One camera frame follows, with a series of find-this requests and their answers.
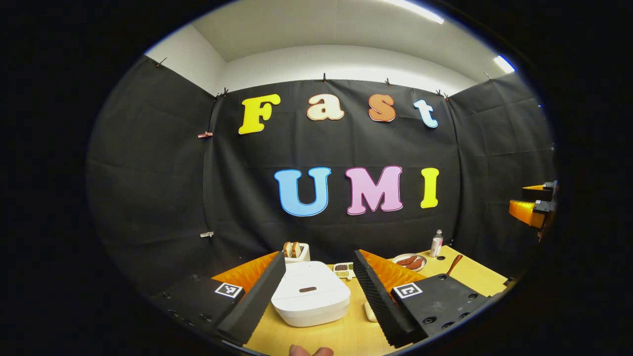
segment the black backdrop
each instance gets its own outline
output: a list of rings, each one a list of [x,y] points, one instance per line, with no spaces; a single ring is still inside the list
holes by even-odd
[[[454,247],[508,277],[534,258],[536,231],[508,213],[521,188],[559,179],[554,138],[533,91],[514,74],[450,97],[460,151]]]
[[[310,244],[314,260],[351,259],[363,248],[384,257],[426,250],[437,229],[445,243],[515,276],[536,233],[508,213],[521,187],[556,178],[552,138],[536,99],[515,74],[464,90],[435,93],[358,80],[301,80],[214,97],[148,57],[104,104],[87,156],[91,212],[114,261],[148,294],[192,272],[214,274],[281,249]],[[368,98],[388,94],[396,118],[374,122]],[[240,135],[242,100],[281,97],[261,132]],[[308,98],[334,94],[345,116],[312,121]],[[433,107],[435,129],[413,103]],[[211,128],[212,138],[197,135]],[[377,182],[386,166],[403,168],[394,212],[348,215],[351,183],[365,167]],[[314,200],[313,167],[329,167],[327,208],[286,213],[276,171],[298,169],[299,197]],[[421,169],[439,169],[438,205],[420,208]],[[199,234],[213,231],[212,238]]]
[[[388,94],[396,118],[375,122],[368,115],[368,99]],[[263,121],[261,132],[240,135],[242,100],[278,94],[279,105]],[[312,121],[306,116],[308,99],[333,94],[345,115],[340,120]],[[439,122],[426,127],[413,106],[424,99]],[[215,235],[213,244],[237,260],[280,250],[285,241],[310,245],[311,257],[325,263],[352,259],[358,248],[388,257],[426,250],[437,229],[452,236],[459,203],[460,168],[453,123],[444,98],[419,89],[358,80],[301,80],[230,92],[220,97],[211,120],[213,143],[208,145],[204,170],[204,205]],[[383,212],[369,208],[348,215],[350,180],[345,171],[364,167],[378,183],[384,167],[402,167],[400,199],[403,208]],[[280,204],[276,171],[297,169],[299,198],[315,199],[313,167],[328,167],[327,208],[311,217],[286,213]],[[438,205],[420,208],[424,180],[421,169],[439,169]]]
[[[213,96],[143,56],[95,123],[86,162],[88,199],[107,251],[133,284],[157,293],[212,270],[203,211],[205,142]]]

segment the yellow letter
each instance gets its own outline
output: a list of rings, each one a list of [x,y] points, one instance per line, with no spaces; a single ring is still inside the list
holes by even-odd
[[[422,177],[424,177],[424,199],[420,203],[420,206],[423,209],[437,206],[436,185],[438,175],[439,170],[437,170],[437,168],[425,168],[422,170]]]
[[[273,113],[273,108],[268,103],[277,105],[281,103],[281,98],[277,94],[271,94],[242,101],[242,105],[244,105],[244,123],[238,130],[240,135],[259,132],[264,129],[264,124],[260,123],[260,116],[264,120],[268,120],[270,114]]]

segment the wooden table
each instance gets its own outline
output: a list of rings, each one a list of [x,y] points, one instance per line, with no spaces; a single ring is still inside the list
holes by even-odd
[[[453,263],[457,251],[442,246],[440,255],[446,259],[431,258],[429,252],[421,252],[427,265],[418,273],[425,277],[446,273]],[[486,296],[495,295],[505,289],[507,278],[464,256],[451,272],[451,277]],[[356,278],[343,279],[351,291],[347,314],[327,324],[294,327],[286,324],[271,303],[268,304],[260,323],[245,348],[271,356],[287,356],[291,344],[301,345],[310,354],[321,346],[334,350],[336,356],[385,355],[397,350],[390,346],[377,322],[370,322],[365,314],[365,294]]]

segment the blue letter u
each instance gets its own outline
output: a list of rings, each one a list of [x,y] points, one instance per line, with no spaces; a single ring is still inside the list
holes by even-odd
[[[324,211],[327,207],[327,176],[330,173],[332,170],[327,167],[316,167],[308,171],[308,175],[315,180],[315,200],[312,204],[303,204],[299,201],[300,171],[285,169],[275,173],[275,179],[279,182],[281,207],[290,215],[302,217]]]

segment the spoon handle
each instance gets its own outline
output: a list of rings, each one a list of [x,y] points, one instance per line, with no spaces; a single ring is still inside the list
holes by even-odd
[[[464,257],[464,255],[457,255],[457,257],[455,257],[455,259],[453,260],[453,264],[451,265],[451,268],[449,268],[448,272],[446,273],[447,276],[451,275],[451,272],[453,271],[453,269],[457,265],[457,262],[459,262],[462,257]]]

